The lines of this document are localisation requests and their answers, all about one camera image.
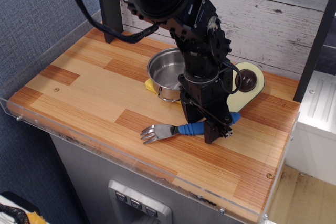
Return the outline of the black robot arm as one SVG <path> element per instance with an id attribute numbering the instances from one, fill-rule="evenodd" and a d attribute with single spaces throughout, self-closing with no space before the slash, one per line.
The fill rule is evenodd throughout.
<path id="1" fill-rule="evenodd" d="M 233 72 L 228 60 L 230 40 L 210 0 L 127 0 L 140 19 L 169 31 L 184 57 L 179 75 L 180 98 L 186 120 L 204 119 L 205 142 L 231 133 L 227 98 L 233 94 Z"/>

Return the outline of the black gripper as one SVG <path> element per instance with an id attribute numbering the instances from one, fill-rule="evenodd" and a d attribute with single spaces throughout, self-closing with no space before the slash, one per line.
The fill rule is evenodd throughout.
<path id="1" fill-rule="evenodd" d="M 178 77 L 180 82 L 180 100 L 188 123 L 204 121 L 204 139 L 206 144 L 225 135 L 232 117 L 227 105 L 228 91 L 233 89 L 233 74 L 222 73 L 208 84 L 189 82 L 186 75 Z"/>

